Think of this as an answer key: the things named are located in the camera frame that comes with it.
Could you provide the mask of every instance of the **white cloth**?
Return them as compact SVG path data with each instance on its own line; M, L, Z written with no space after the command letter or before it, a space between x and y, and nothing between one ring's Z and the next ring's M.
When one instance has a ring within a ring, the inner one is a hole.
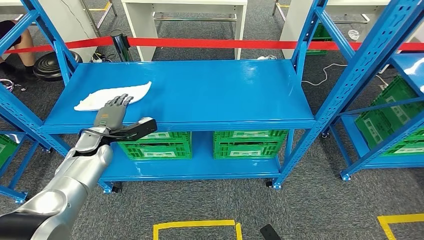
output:
M74 106L73 109L76 111L97 111L104 107L109 100L123 94L134 97L129 102L129 104L132 104L142 99L149 91L151 85L152 82L149 81L144 85L101 89L90 93L78 105Z

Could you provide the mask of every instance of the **red barrier tape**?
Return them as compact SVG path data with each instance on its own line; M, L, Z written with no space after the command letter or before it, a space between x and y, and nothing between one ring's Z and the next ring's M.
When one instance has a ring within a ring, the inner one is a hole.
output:
M141 38L129 37L128 42L131 46L144 47L170 47L170 48L217 48L217 49L294 49L296 41L271 41L271 40L218 40L218 39L182 39L182 38ZM113 45L110 36L103 36L93 39L67 42L69 49L100 47ZM354 50L358 50L361 42L349 43ZM310 43L311 50L339 50L333 41L313 41ZM7 54L27 53L27 52L46 52L52 51L50 45L35 46L29 48L7 50ZM402 51L423 51L424 43L409 42L400 46Z

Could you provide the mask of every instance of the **yellow tape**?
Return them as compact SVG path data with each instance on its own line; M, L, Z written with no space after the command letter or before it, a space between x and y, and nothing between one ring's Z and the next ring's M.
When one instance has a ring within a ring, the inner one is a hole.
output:
M380 222L380 226L383 229L388 240L396 240L395 235L393 235L392 230L389 227L389 224L386 222L384 216L378 216L378 221Z
M242 238L242 225L240 223L237 223L235 225L235 237L237 240L243 240Z
M89 8L90 11L106 11L111 3L107 1L106 6L104 8Z
M278 5L280 6L280 8L290 8L290 5L281 5L278 3Z
M389 224L424 222L424 213L378 216L378 221L388 240L396 240Z
M234 226L236 222L234 220L202 220L202 221L172 221L159 223L157 229L169 229L169 228L189 228L189 227L210 227L210 226Z
M159 240L159 228L156 224L153 225L153 240Z
M201 220L201 221L172 221L153 225L153 240L159 240L160 229L170 228L189 228L189 227L211 227L211 226L234 226L234 220ZM240 233L237 233L237 240L242 239L242 228L239 226Z

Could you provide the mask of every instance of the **white desk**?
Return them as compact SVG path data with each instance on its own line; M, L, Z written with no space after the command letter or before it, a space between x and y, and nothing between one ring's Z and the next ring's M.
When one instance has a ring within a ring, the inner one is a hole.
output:
M38 0L65 42L93 39L96 33L79 0ZM20 0L0 0L0 14L19 15L26 10ZM84 62L89 62L96 47L76 48Z
M286 21L282 28L280 41L299 40L312 1L313 0L291 1ZM365 29L358 39L358 42L362 42L389 2L390 0L328 0L325 10L329 14L367 14L370 20L365 24ZM293 55L293 51L293 49L283 49L282 53L286 59L290 59Z
M235 39L243 39L248 0L121 0L132 36L157 38L153 12L156 13L211 13L235 14ZM151 61L156 47L138 46L142 61ZM235 59L240 59L241 49L234 50Z

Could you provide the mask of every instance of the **robotic arm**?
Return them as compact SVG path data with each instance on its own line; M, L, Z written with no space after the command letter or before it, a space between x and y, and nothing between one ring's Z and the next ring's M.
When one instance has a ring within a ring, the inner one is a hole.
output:
M112 160L109 144L135 141L157 130L144 117L130 126L122 120L132 97L117 96L102 107L94 126L80 138L47 186L11 213L0 215L0 240L66 240L88 195Z

